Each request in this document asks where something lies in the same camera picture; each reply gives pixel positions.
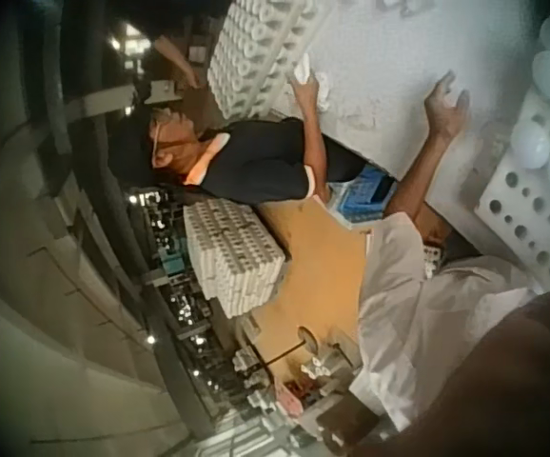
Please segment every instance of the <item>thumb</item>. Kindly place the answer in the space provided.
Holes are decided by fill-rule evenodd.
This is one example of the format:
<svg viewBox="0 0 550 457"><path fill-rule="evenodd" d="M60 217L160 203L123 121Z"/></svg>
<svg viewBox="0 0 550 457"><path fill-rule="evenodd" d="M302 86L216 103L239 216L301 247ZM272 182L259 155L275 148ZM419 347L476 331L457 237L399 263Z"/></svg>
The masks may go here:
<svg viewBox="0 0 550 457"><path fill-rule="evenodd" d="M469 102L469 90L465 89L459 95L459 99L457 100L457 109L463 113L467 113L469 111Z"/></svg>

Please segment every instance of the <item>white cloth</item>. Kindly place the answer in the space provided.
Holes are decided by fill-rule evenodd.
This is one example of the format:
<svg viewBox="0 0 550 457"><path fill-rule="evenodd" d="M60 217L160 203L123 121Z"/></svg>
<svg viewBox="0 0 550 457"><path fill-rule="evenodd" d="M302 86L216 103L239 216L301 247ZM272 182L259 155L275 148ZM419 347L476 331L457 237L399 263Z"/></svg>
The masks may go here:
<svg viewBox="0 0 550 457"><path fill-rule="evenodd" d="M363 370L351 392L406 428L482 336L533 296L528 285L527 275L495 257L454 263L426 280L410 218L379 221L360 293Z"/></svg>

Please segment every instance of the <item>table top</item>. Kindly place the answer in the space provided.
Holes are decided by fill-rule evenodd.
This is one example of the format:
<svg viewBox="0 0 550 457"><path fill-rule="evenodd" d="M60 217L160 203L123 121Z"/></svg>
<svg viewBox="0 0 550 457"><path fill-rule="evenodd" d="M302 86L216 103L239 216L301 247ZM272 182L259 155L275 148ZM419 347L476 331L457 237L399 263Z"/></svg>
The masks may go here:
<svg viewBox="0 0 550 457"><path fill-rule="evenodd" d="M477 165L481 156L489 160L485 132L494 123L514 125L530 87L539 34L532 2L439 0L412 18L378 4L337 2L308 51L330 86L323 132L401 179L427 135L423 99L454 70L451 98L470 90L472 120L442 159L426 201L482 253L515 262L474 207L490 179ZM289 87L273 108L299 115Z"/></svg>

